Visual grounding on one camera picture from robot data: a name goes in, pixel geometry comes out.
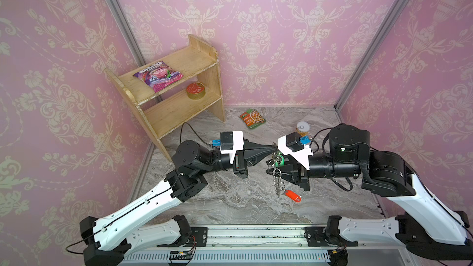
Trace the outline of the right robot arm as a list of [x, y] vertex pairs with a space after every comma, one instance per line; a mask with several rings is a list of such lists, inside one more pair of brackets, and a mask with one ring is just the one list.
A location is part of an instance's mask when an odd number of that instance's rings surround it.
[[330, 216], [323, 234], [327, 243], [356, 246], [360, 240], [395, 243], [433, 261], [472, 261], [473, 236], [463, 211], [444, 205], [398, 154], [371, 148], [370, 133], [341, 123], [330, 129], [319, 153], [313, 153], [298, 133], [281, 137], [267, 173], [309, 190], [312, 178], [338, 183], [344, 191], [361, 179], [361, 187], [400, 206], [404, 213], [378, 220]]

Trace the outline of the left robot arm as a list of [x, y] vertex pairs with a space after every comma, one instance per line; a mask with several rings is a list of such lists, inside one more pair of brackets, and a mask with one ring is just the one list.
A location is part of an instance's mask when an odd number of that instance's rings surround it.
[[117, 266], [135, 252], [152, 247], [186, 245], [192, 229], [185, 216], [148, 225], [154, 217], [184, 203], [208, 184], [204, 175], [209, 172], [234, 170], [239, 177], [248, 174], [256, 165], [276, 152], [275, 145], [261, 145], [244, 140], [240, 150], [209, 150], [193, 140], [181, 143], [169, 172], [149, 192], [109, 216], [87, 217], [80, 222], [83, 251], [87, 266]]

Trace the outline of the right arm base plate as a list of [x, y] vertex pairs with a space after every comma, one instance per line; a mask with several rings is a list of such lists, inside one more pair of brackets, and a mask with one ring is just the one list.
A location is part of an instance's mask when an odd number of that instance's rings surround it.
[[325, 235], [325, 227], [305, 227], [304, 238], [307, 241], [308, 247], [327, 247], [331, 245]]

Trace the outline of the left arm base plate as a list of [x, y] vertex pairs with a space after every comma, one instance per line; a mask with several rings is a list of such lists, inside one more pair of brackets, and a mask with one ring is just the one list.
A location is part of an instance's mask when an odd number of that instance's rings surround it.
[[207, 244], [208, 227], [191, 227], [190, 233], [185, 233], [170, 245], [158, 245], [158, 248], [192, 247], [204, 248]]

